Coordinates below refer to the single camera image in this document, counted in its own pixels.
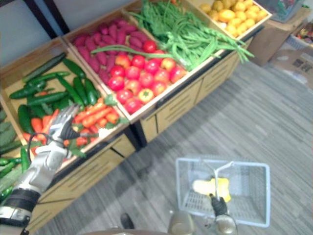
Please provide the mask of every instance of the produce display stand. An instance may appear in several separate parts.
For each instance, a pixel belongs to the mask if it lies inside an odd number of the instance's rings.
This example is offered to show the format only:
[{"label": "produce display stand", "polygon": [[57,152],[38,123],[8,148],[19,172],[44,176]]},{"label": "produce display stand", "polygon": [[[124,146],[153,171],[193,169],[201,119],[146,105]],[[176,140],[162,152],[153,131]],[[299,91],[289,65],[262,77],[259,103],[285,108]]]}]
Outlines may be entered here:
[{"label": "produce display stand", "polygon": [[[60,38],[52,40],[4,67],[1,70],[0,101],[8,120],[11,121],[23,145],[26,145],[26,140],[23,138],[22,129],[18,124],[17,109],[20,104],[26,103],[26,99],[10,99],[9,95],[23,87],[23,76],[37,68],[44,61],[48,61],[62,52],[66,52],[68,59],[73,60],[83,68],[87,77],[103,97],[107,95]],[[59,63],[47,73],[53,71],[69,70],[63,63]],[[66,80],[71,82],[73,78],[74,75],[71,74],[66,77]],[[59,82],[53,80],[48,81],[48,86],[53,87],[55,91],[64,90]],[[120,116],[124,117],[120,110],[116,110]],[[135,152],[136,149],[138,149],[138,144],[128,124],[119,124],[113,129],[105,130],[101,137],[98,137],[81,150],[86,153],[86,158],[72,156],[69,160],[63,162],[48,191],[40,197],[27,229],[31,233],[35,232]]]}]

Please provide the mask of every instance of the carrot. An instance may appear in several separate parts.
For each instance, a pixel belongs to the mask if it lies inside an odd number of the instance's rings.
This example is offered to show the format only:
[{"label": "carrot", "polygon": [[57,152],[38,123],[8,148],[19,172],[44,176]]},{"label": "carrot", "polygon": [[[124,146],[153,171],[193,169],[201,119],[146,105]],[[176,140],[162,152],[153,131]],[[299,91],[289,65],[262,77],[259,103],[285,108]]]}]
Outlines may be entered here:
[{"label": "carrot", "polygon": [[43,131],[42,131],[42,132],[44,132],[44,133],[48,134],[49,129],[50,129],[50,127],[51,127],[51,125],[52,125],[53,121],[55,120],[55,118],[56,118],[56,117],[57,117],[57,115],[59,114],[59,112],[60,112],[60,110],[59,110],[59,109],[56,109],[56,110],[53,112],[51,119],[49,120],[48,124],[47,124],[46,126],[44,126],[44,128],[43,128]]},{"label": "carrot", "polygon": [[49,123],[50,119],[52,118],[52,115],[46,115],[43,117],[43,126],[47,126]]},{"label": "carrot", "polygon": [[31,119],[31,126],[33,127],[34,131],[39,133],[43,130],[43,121],[41,118],[34,117]]}]

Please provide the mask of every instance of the gray carpet floor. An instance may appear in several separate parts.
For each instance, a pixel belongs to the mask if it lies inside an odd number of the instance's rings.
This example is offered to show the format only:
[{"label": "gray carpet floor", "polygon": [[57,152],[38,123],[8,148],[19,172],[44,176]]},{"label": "gray carpet floor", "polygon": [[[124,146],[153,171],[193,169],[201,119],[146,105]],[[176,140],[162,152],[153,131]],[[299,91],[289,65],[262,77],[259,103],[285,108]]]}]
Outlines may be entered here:
[{"label": "gray carpet floor", "polygon": [[[76,235],[121,226],[165,232],[178,209],[175,160],[187,154],[270,166],[268,228],[239,225],[242,235],[311,235],[313,92],[267,65],[239,65],[231,78],[147,147],[132,154],[36,232]],[[214,234],[194,217],[196,234]]]}]

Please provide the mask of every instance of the yellow object in basket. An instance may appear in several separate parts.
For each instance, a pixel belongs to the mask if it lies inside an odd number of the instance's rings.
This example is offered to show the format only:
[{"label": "yellow object in basket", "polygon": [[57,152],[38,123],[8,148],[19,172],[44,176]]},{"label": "yellow object in basket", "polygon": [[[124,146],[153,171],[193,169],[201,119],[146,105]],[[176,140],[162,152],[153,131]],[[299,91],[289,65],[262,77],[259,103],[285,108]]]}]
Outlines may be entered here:
[{"label": "yellow object in basket", "polygon": [[248,8],[248,11],[254,11],[255,13],[258,13],[260,11],[260,8],[256,5],[253,5]]},{"label": "yellow object in basket", "polygon": [[245,0],[243,1],[243,4],[246,5],[246,8],[253,6],[253,0]]},{"label": "yellow object in basket", "polygon": [[257,14],[257,16],[256,16],[256,22],[259,22],[259,21],[261,21],[262,19],[264,19],[266,16],[267,16],[268,14],[267,14],[267,12],[266,11],[264,11],[264,10],[262,10],[262,11],[259,11],[259,13]]},{"label": "yellow object in basket", "polygon": [[253,20],[256,20],[258,16],[254,11],[250,11],[250,10],[246,11],[245,14],[248,19],[253,19]]},{"label": "yellow object in basket", "polygon": [[208,13],[211,10],[211,6],[207,3],[203,3],[199,6],[199,8],[204,11],[205,13]]},{"label": "yellow object in basket", "polygon": [[215,1],[212,5],[212,9],[216,11],[222,11],[223,7],[223,3],[220,0]]},{"label": "yellow object in basket", "polygon": [[236,18],[239,18],[241,21],[245,21],[246,20],[246,14],[243,11],[237,11],[235,12],[236,14]]},{"label": "yellow object in basket", "polygon": [[245,11],[246,5],[243,2],[238,2],[233,6],[233,11]]},{"label": "yellow object in basket", "polygon": [[[218,178],[218,193],[220,197],[224,198],[225,202],[229,202],[231,197],[229,194],[229,180],[227,178]],[[211,179],[210,181],[206,180],[195,180],[192,183],[192,189],[200,194],[215,195],[215,179]]]},{"label": "yellow object in basket", "polygon": [[234,25],[232,25],[232,24],[228,24],[225,30],[226,30],[228,33],[230,33],[233,37],[235,37],[235,38],[238,37],[238,32],[237,32],[236,26],[234,26]]},{"label": "yellow object in basket", "polygon": [[228,9],[224,9],[219,12],[219,21],[227,23],[231,19],[235,18],[235,16],[236,16],[235,12]]},{"label": "yellow object in basket", "polygon": [[241,24],[242,20],[240,18],[233,18],[228,22],[228,25],[233,25],[238,27]]},{"label": "yellow object in basket", "polygon": [[216,10],[210,10],[208,16],[211,17],[213,20],[219,20],[219,13]]},{"label": "yellow object in basket", "polygon": [[246,27],[247,27],[247,28],[251,28],[252,26],[255,25],[255,20],[253,20],[253,19],[247,19],[247,20],[245,21],[245,24],[246,24]]}]

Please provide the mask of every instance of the cardboard box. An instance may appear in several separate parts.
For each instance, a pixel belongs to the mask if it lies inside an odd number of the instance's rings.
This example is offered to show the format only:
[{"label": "cardboard box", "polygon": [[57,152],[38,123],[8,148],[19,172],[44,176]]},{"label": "cardboard box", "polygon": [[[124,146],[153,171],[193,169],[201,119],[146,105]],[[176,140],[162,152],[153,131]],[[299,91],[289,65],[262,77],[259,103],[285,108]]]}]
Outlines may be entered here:
[{"label": "cardboard box", "polygon": [[259,66],[265,65],[292,32],[309,16],[310,9],[302,7],[286,23],[269,20],[264,23],[264,29],[253,39],[248,50],[255,55],[252,62]]}]

